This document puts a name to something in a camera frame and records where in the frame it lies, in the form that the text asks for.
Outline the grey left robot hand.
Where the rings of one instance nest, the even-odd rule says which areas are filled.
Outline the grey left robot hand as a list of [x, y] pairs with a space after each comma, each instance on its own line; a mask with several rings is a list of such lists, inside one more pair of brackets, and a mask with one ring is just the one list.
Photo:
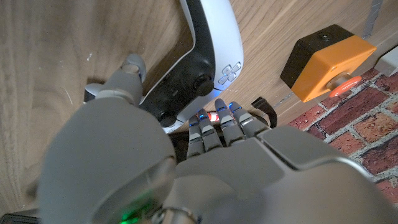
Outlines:
[[396, 223], [357, 163], [309, 133], [270, 128], [239, 104], [190, 120], [188, 158], [140, 109], [143, 59], [129, 55], [47, 149], [42, 223]]

